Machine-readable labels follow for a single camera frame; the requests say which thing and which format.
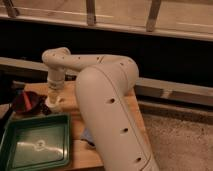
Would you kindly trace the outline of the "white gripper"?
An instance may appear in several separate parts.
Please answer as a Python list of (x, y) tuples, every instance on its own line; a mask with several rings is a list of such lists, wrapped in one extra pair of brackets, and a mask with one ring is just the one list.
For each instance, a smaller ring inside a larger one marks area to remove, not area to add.
[(47, 77), (48, 87), (53, 89), (48, 91), (48, 97), (51, 102), (56, 102), (59, 93), (56, 90), (61, 90), (64, 87), (65, 76), (49, 75)]

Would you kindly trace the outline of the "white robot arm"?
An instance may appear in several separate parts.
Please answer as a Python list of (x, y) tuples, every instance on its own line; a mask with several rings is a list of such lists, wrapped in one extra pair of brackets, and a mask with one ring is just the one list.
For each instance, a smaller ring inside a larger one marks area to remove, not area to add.
[(73, 55), (62, 47), (45, 51), (42, 61), (52, 90), (64, 87), (68, 69), (78, 72), (76, 100), (106, 171), (160, 171), (125, 101), (139, 77), (134, 60), (108, 54)]

